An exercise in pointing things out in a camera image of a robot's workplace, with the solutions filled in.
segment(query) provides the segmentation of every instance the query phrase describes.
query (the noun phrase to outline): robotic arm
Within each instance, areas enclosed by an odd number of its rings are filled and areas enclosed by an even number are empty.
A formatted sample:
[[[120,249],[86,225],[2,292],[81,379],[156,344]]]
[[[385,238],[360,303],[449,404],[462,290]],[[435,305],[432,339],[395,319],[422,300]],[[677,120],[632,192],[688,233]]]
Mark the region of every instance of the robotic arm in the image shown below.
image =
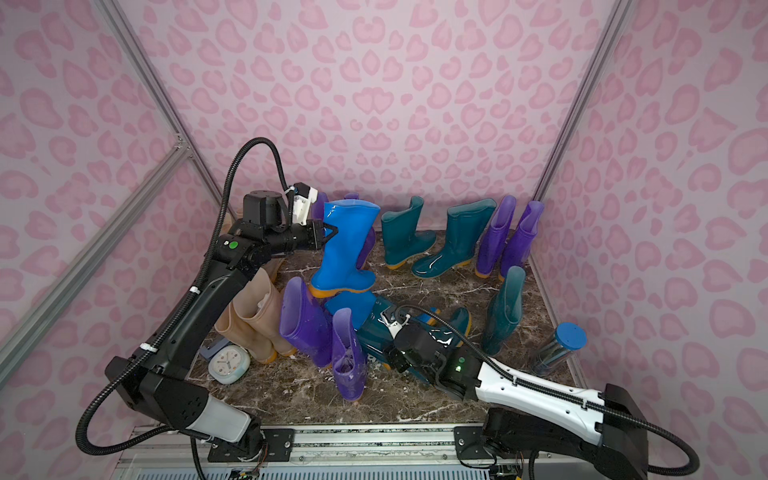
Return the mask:
[[[243,218],[220,235],[234,174],[246,153],[258,144],[266,144],[272,151],[288,203],[278,192],[251,192],[243,200]],[[75,443],[81,451],[110,455],[151,436],[178,430],[194,438],[226,444],[233,457],[250,459],[258,455],[263,446],[259,420],[184,379],[220,314],[262,265],[273,256],[294,250],[321,250],[336,235],[334,226],[307,219],[309,205],[316,198],[317,191],[305,184],[288,187],[280,154],[272,141],[259,137],[245,143],[227,174],[224,202],[197,278],[130,359],[116,356],[109,362],[105,373],[110,383],[86,408],[75,430]],[[88,440],[88,425],[115,390],[129,408],[163,426],[116,445],[93,445]]]
[[[647,473],[682,476],[699,466],[696,452],[683,440],[648,423],[629,393],[608,384],[605,392],[577,389],[520,372],[490,358],[450,323],[431,310],[403,305],[384,312],[382,321],[393,342],[384,352],[399,372],[413,367],[437,389],[457,400],[482,400],[511,407],[491,408],[485,420],[484,449],[495,457],[514,458],[544,450],[590,462],[608,478],[645,480]],[[462,341],[459,348],[438,342],[409,322],[407,310],[425,313]],[[648,465],[647,432],[683,449],[684,467]]]

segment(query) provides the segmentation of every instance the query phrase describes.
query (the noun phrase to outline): purple rubber boot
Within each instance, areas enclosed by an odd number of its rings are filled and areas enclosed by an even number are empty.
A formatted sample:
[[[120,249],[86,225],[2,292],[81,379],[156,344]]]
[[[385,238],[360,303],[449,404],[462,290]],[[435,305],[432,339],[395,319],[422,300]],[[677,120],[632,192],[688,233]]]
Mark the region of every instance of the purple rubber boot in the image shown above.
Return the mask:
[[[344,195],[344,198],[347,200],[359,200],[360,195],[357,194],[357,192],[350,192],[347,195]],[[371,250],[373,250],[374,245],[376,245],[376,232],[373,231],[373,228],[371,228],[371,230],[368,230],[368,234],[366,235],[366,242],[362,245],[360,255],[357,256],[357,262],[355,263],[355,266],[358,270],[366,265],[366,260],[368,260],[368,255],[371,253]]]
[[[310,218],[313,220],[322,220],[326,217],[326,203],[328,202],[328,195],[323,192],[317,192],[317,200],[312,204],[310,210]]]
[[[496,213],[485,231],[480,242],[478,262],[475,265],[475,275],[480,278],[488,278],[496,265],[498,258],[504,250],[504,243],[509,235],[509,224],[512,223],[512,215],[515,214],[517,200],[512,195],[502,198]]]
[[[531,253],[531,243],[533,243],[538,233],[538,219],[544,212],[544,204],[531,200],[525,208],[523,216],[520,218],[517,230],[509,239],[507,247],[502,254],[502,273],[498,276],[504,279],[510,266],[523,266]]]
[[[368,377],[368,358],[352,327],[352,310],[342,308],[333,315],[333,378],[347,402],[362,396]]]
[[[280,311],[280,335],[321,369],[331,363],[331,319],[300,276],[288,280]]]

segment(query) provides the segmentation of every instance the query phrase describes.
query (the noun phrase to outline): alarm clock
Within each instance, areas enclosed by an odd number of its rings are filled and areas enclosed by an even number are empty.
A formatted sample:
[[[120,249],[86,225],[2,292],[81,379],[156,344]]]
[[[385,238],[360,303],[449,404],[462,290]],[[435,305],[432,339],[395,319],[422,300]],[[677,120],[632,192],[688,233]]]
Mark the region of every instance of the alarm clock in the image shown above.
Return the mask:
[[[219,383],[229,385],[243,376],[248,366],[250,366],[248,352],[237,345],[228,345],[210,359],[208,373]]]

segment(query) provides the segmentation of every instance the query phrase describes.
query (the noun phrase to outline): brown marble surface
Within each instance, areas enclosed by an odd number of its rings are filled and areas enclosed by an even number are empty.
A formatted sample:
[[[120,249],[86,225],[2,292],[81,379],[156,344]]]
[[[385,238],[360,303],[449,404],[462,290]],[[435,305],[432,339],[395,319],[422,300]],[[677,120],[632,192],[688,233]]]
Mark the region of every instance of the brown marble surface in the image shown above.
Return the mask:
[[[438,233],[435,246],[442,248],[444,235]],[[280,267],[276,286],[285,287],[294,276],[309,282],[319,268],[322,252],[297,252]],[[488,301],[498,291],[498,268],[490,278],[475,275],[474,264],[451,269],[436,279],[422,280],[411,274],[412,260],[398,270],[384,264],[384,249],[379,234],[366,268],[376,272],[375,294],[395,304],[416,303],[436,306],[446,317],[454,309],[466,306],[472,314],[470,339],[479,342],[485,325]],[[538,286],[526,267],[528,276],[523,291],[523,320],[496,359],[516,369],[525,370],[528,351],[552,331]],[[566,365],[548,377],[573,385]],[[369,357],[369,374],[362,398],[349,403],[341,398],[330,370],[318,370],[308,357],[280,357],[270,365],[252,362],[248,372],[237,382],[224,386],[207,373],[207,363],[198,356],[190,380],[206,386],[211,394],[233,406],[258,415],[264,423],[384,423],[384,422],[482,422],[488,404],[457,402],[408,374],[386,370]]]

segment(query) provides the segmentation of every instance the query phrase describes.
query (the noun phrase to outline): pink heart pattern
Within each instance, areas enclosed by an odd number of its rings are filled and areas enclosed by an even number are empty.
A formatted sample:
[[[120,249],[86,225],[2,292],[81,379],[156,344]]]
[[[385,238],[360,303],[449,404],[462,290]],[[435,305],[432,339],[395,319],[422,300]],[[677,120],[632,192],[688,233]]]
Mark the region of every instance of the pink heart pattern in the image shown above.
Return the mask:
[[[175,220],[177,209],[185,211],[186,221]],[[77,450],[72,438],[74,427],[81,410],[106,384],[106,362],[114,355],[130,355],[159,326],[192,281],[217,210],[190,165],[179,167],[2,390],[0,475],[97,478],[105,469],[113,468],[114,458],[88,457]],[[39,237],[55,234],[56,229],[47,224],[48,218],[42,220],[40,216],[40,212],[30,216],[36,225],[30,228],[39,232]],[[161,243],[176,242],[177,232],[184,232],[187,239],[200,237],[203,241],[180,241],[180,254],[171,262],[164,260],[162,249],[149,250],[136,241],[152,233]],[[168,266],[157,272],[149,268],[169,263],[175,265],[173,273]],[[156,281],[162,282],[162,289],[142,287],[155,286]],[[2,325],[14,321],[7,318],[10,310],[0,312]],[[97,412],[91,434],[100,438],[100,443],[121,442],[135,425],[146,422],[145,417],[114,396]],[[35,458],[30,453],[33,451],[46,455]]]
[[[90,2],[8,5],[0,343],[175,141]]]
[[[316,187],[334,195],[354,187],[378,203],[395,198],[393,207],[407,205],[409,195],[419,192],[425,198],[422,225],[433,228],[445,225],[449,204],[500,200],[503,194],[518,197],[519,217],[609,12],[551,1],[536,8],[498,0],[445,8],[434,0],[297,3],[277,8],[273,2],[228,2],[237,9],[152,0],[121,4],[134,27],[147,31],[141,39],[147,49],[171,38],[189,44],[151,60],[173,85],[174,101],[192,130],[199,129],[199,140],[211,139],[198,145],[219,182],[226,159],[258,130],[277,141],[284,157],[297,159],[286,169],[289,179],[295,174],[299,180],[299,173],[322,179]],[[154,22],[144,17],[146,7]],[[572,41],[576,34],[579,42]],[[240,63],[251,71],[238,71]],[[218,90],[205,81],[211,70],[223,74]],[[243,116],[243,102],[252,114]],[[227,128],[233,122],[225,112],[235,112],[244,131]],[[523,130],[525,142],[518,141]],[[478,158],[480,147],[490,152],[484,174],[509,178],[507,187],[463,178],[476,165],[460,158]],[[441,150],[448,155],[444,163],[433,160]],[[361,152],[394,154],[396,161],[358,164]],[[400,174],[411,153],[427,161]],[[511,161],[497,162],[502,155]],[[273,175],[263,174],[272,168],[269,155],[252,151],[249,162],[258,168],[239,172],[236,202],[249,190],[278,188]],[[446,196],[449,190],[455,197]]]
[[[589,385],[650,402],[649,419],[708,457],[703,478],[768,475],[755,442],[768,421],[768,85],[749,80],[768,61],[761,12],[639,2],[533,247],[558,317],[587,327]],[[683,461],[655,439],[650,450],[654,464]]]

